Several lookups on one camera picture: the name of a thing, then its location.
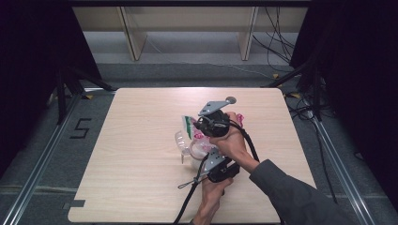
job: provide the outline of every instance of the gray floor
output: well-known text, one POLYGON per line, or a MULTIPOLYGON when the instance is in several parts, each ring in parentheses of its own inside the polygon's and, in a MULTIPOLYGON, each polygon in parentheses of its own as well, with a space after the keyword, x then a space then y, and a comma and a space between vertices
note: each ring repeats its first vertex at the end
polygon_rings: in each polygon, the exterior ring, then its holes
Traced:
MULTIPOLYGON (((273 74, 283 75, 276 69, 291 69, 274 54, 255 42, 249 61, 241 61, 236 35, 230 33, 153 33, 149 34, 144 53, 138 62, 130 60, 125 37, 121 33, 86 33, 91 51, 99 64, 103 80, 117 87, 141 86, 244 86, 258 87, 272 82, 273 74)), ((267 43, 265 34, 256 34, 267 43)), ((285 34, 291 42, 296 34, 285 34)), ((295 90, 299 78, 285 83, 284 92, 295 90)), ((71 224, 68 221, 68 204, 73 200, 84 174, 85 166, 100 133, 103 120, 113 96, 93 96, 80 100, 70 118, 66 131, 42 175, 35 194, 27 205, 19 224, 71 224), (79 119, 89 128, 85 139, 71 139, 82 135, 75 126, 79 119)), ((299 98, 289 97, 286 103, 296 108, 299 98)), ((324 125, 349 173, 369 206, 375 224, 398 224, 397 213, 376 182, 366 163, 354 157, 355 146, 349 139, 338 116, 324 110, 324 125)), ((0 180, 0 218, 15 201, 21 187, 28 179, 41 152, 50 139, 57 120, 57 105, 53 102, 43 114, 36 132, 14 159, 0 180)), ((315 183, 320 191, 330 196, 322 171, 320 150, 313 125, 309 121, 293 120, 315 183)), ((357 216, 347 199, 342 185, 326 160, 330 182, 339 205, 358 224, 357 216)))

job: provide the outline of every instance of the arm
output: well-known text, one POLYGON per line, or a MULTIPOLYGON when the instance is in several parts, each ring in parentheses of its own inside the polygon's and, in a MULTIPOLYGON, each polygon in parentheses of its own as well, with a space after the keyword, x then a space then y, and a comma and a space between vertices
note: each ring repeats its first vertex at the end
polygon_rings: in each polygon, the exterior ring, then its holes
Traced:
MULTIPOLYGON (((237 121, 233 112, 227 114, 237 121)), ((270 160, 262 163, 254 160, 235 127, 230 127, 224 137, 211 138, 210 142, 251 174, 251 180, 268 195, 288 224, 353 224, 345 212, 320 191, 286 175, 270 160)))
POLYGON ((224 189, 233 183, 232 178, 212 183, 208 179, 202 181, 202 202, 191 224, 208 225, 220 208, 220 198, 224 189))
POLYGON ((354 224, 339 205, 270 160, 259 164, 250 179, 268 195, 287 224, 354 224))

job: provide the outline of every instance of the hand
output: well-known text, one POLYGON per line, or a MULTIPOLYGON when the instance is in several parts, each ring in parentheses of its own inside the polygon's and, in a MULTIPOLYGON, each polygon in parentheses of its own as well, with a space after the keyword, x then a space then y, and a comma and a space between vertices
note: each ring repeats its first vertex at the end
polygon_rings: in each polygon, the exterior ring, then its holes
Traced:
POLYGON ((220 208, 220 198, 223 191, 233 182, 232 178, 227 178, 220 183, 212 183, 208 179, 202 181, 202 202, 196 216, 193 218, 195 225, 210 224, 215 213, 220 208))
MULTIPOLYGON (((229 116, 230 120, 236 122, 238 125, 237 115, 234 112, 227 112, 226 114, 229 116)), ((230 157, 249 173, 252 173, 259 164, 259 162, 254 160, 247 152, 245 140, 236 127, 230 126, 228 133, 223 137, 210 138, 210 143, 217 145, 221 154, 230 157)))
MULTIPOLYGON (((227 112, 229 119, 233 121, 232 123, 237 123, 237 115, 234 112, 227 112)), ((236 160, 235 157, 239 152, 247 152, 245 140, 243 139, 240 131, 233 126, 229 127, 228 133, 220 138, 210 138, 210 143, 215 144, 219 147, 220 152, 236 160)))

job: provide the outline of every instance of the gray sleeve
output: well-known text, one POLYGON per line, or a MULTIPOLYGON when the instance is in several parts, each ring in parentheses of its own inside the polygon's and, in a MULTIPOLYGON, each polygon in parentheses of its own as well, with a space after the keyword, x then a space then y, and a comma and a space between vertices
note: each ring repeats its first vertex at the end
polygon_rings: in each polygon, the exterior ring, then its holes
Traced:
POLYGON ((354 224, 339 205, 287 175, 270 160, 260 163, 250 179, 268 195, 279 216, 289 225, 354 224))

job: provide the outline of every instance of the wooden table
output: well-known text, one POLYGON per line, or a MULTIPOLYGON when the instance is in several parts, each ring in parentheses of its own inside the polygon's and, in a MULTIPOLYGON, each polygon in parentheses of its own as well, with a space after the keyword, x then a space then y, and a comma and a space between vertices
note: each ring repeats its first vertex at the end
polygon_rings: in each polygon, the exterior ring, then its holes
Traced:
MULTIPOLYGON (((175 133, 181 115, 197 113, 210 100, 235 97, 224 112, 244 115, 260 160, 270 158, 286 173, 312 186, 314 180, 279 89, 264 88, 122 88, 116 94, 71 207, 73 222, 171 223, 195 175, 181 164, 175 133)), ((195 215, 201 201, 196 189, 180 222, 195 215)), ((279 218, 268 197, 244 170, 226 189, 215 223, 273 223, 279 218)))

